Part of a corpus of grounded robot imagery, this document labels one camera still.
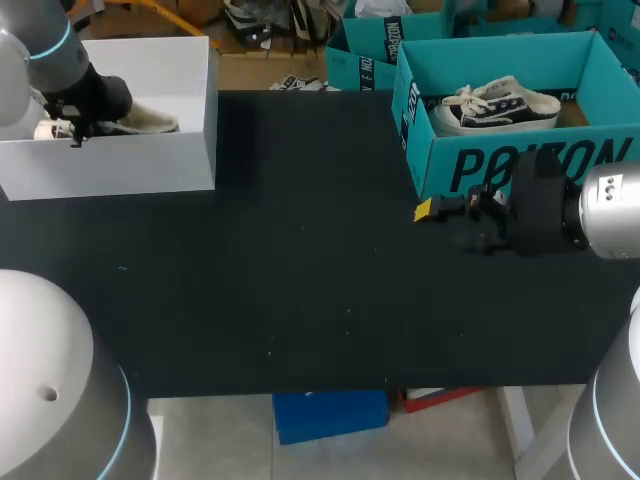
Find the black table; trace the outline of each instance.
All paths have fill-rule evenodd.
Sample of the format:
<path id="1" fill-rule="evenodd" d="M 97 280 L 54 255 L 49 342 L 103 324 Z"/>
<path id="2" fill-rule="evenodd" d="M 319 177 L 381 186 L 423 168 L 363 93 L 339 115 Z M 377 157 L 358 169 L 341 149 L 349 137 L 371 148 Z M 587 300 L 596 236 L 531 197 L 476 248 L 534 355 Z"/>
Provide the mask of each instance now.
<path id="1" fill-rule="evenodd" d="M 0 203 L 0 268 L 71 294 L 143 395 L 585 382 L 636 262 L 452 248 L 388 94 L 222 93 L 217 190 Z"/>

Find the yellow tag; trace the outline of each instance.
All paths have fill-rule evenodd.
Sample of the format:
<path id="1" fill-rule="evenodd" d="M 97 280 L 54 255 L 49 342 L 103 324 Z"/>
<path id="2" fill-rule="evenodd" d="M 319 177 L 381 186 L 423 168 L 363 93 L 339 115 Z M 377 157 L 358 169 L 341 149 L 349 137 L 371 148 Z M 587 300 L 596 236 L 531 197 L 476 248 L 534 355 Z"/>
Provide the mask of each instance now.
<path id="1" fill-rule="evenodd" d="M 416 208 L 416 216 L 414 218 L 414 222 L 422 220 L 424 217 L 429 216 L 429 212 L 431 211 L 431 198 L 427 199 L 426 202 L 421 203 Z"/>

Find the shoelace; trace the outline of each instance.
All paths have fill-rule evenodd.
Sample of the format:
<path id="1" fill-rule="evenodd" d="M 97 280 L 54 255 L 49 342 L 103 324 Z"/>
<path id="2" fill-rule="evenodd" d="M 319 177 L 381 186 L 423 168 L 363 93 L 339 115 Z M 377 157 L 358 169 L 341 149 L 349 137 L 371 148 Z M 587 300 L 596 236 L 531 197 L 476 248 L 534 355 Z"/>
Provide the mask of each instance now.
<path id="1" fill-rule="evenodd" d="M 495 110 L 495 105 L 489 105 L 486 100 L 480 98 L 484 89 L 476 88 L 471 90 L 471 85 L 467 85 L 464 88 L 458 90 L 457 95 L 452 97 L 445 97 L 442 99 L 442 104 L 446 106 L 460 105 L 462 112 L 465 115 L 475 115 L 476 113 L 482 114 L 488 110 Z"/>

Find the white sneaker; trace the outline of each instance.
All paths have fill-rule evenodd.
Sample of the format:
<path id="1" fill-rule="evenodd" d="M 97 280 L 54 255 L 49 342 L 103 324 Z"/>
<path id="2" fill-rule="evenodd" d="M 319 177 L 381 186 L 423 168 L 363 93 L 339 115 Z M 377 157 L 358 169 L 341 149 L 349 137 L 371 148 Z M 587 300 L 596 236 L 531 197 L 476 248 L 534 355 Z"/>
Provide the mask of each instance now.
<path id="1" fill-rule="evenodd" d="M 40 120 L 35 132 L 34 140 L 53 140 L 54 138 L 72 138 L 73 125 L 67 120 Z"/>
<path id="2" fill-rule="evenodd" d="M 131 111 L 117 122 L 99 122 L 102 135 L 142 135 L 179 131 L 178 119 L 133 102 Z M 73 124 L 68 120 L 40 120 L 34 140 L 73 138 Z"/>
<path id="3" fill-rule="evenodd" d="M 106 134 L 138 135 L 179 131 L 178 119 L 133 101 L 126 117 L 117 122 L 99 122 Z"/>
<path id="4" fill-rule="evenodd" d="M 473 91 L 469 85 L 461 88 L 429 119 L 436 135 L 449 137 L 546 130 L 556 126 L 559 112 L 557 98 L 527 90 L 509 76 Z"/>

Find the cardboard box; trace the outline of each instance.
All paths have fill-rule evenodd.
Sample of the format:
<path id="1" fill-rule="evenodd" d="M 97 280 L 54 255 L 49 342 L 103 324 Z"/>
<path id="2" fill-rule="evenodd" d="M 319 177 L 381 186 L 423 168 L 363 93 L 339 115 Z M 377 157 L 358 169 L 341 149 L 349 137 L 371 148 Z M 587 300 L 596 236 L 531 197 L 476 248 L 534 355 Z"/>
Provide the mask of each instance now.
<path id="1" fill-rule="evenodd" d="M 487 10 L 482 17 L 487 22 L 506 22 L 527 18 L 530 14 L 529 0 L 497 0 L 495 7 Z"/>
<path id="2" fill-rule="evenodd" d="M 531 17 L 508 22 L 480 21 L 477 25 L 469 25 L 469 37 L 491 37 L 497 35 L 527 35 L 534 33 L 562 33 L 567 28 L 558 24 L 551 17 Z"/>
<path id="3" fill-rule="evenodd" d="M 327 43 L 329 85 L 340 90 L 393 90 L 395 65 L 349 53 L 347 36 L 340 28 Z"/>
<path id="4" fill-rule="evenodd" d="M 273 395 L 281 445 L 384 427 L 389 404 L 382 390 Z"/>
<path id="5" fill-rule="evenodd" d="M 602 0 L 569 0 L 561 21 L 572 32 L 598 30 L 602 16 Z"/>
<path id="6" fill-rule="evenodd" d="M 486 52 L 492 52 L 489 62 Z M 575 99 L 590 126 L 436 137 L 428 107 L 464 85 L 506 75 L 532 90 Z M 578 183 L 593 165 L 640 160 L 640 89 L 598 33 L 403 42 L 392 111 L 422 200 L 466 194 L 485 182 L 508 193 L 507 167 L 524 150 L 555 151 Z"/>
<path id="7" fill-rule="evenodd" d="M 32 101 L 0 129 L 0 185 L 9 200 L 212 190 L 217 94 L 206 37 L 83 42 L 96 70 L 123 78 L 142 105 L 178 117 L 180 132 L 32 140 L 42 108 Z"/>
<path id="8" fill-rule="evenodd" d="M 453 0 L 432 3 L 437 8 L 434 13 L 387 18 L 357 18 L 355 5 L 356 0 L 349 0 L 343 20 L 349 50 L 392 65 L 402 40 L 449 38 L 453 29 Z"/>
<path id="9" fill-rule="evenodd" d="M 640 6 L 629 0 L 605 0 L 600 32 L 622 65 L 640 80 Z"/>
<path id="10" fill-rule="evenodd" d="M 224 10 L 223 0 L 179 0 L 178 13 L 191 25 L 202 27 Z"/>
<path id="11" fill-rule="evenodd" d="M 178 13 L 177 0 L 160 0 L 161 6 Z M 115 37 L 161 37 L 176 33 L 179 28 L 143 5 L 106 5 L 106 8 L 91 16 L 93 38 Z"/>

